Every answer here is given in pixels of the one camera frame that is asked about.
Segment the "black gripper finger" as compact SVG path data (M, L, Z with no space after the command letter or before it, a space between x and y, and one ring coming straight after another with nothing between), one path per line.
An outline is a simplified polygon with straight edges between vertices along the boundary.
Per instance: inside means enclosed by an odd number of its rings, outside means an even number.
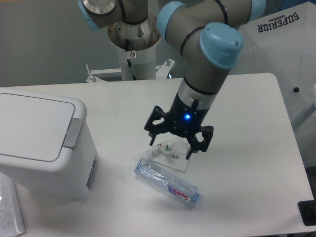
M201 133L203 140L199 141L196 137L197 133ZM187 151L186 159L190 159L192 153L197 153L198 151L206 152L209 144L212 140L214 132L213 126L199 126L196 130L189 131L186 138L190 144L190 148Z
M170 113L164 112L160 106L156 105L144 129L148 131L148 135L151 137L150 146L152 146L157 135L170 131Z

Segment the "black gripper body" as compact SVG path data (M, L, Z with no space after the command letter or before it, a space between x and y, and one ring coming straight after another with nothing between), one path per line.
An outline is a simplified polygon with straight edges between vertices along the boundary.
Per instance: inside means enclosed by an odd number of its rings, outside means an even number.
M201 132L203 137L210 137L210 126L201 126L208 109L198 109L198 99L194 99L191 105L185 104L177 94L171 105L168 117L172 127L176 127L175 135L181 137L195 137Z

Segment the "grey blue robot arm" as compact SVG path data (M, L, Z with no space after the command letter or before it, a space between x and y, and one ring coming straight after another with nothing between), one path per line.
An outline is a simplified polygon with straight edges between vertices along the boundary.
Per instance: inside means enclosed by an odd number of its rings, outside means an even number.
M147 54L160 39L173 46L188 67L172 106L155 106L144 129L152 139L171 133L186 138L187 156L208 149L212 126L202 126L217 93L235 66L243 47L240 25L259 18L264 0L203 0L188 6L168 2L154 16L146 0L80 0L78 6L91 29L108 29L121 51L125 79L155 75L155 58Z

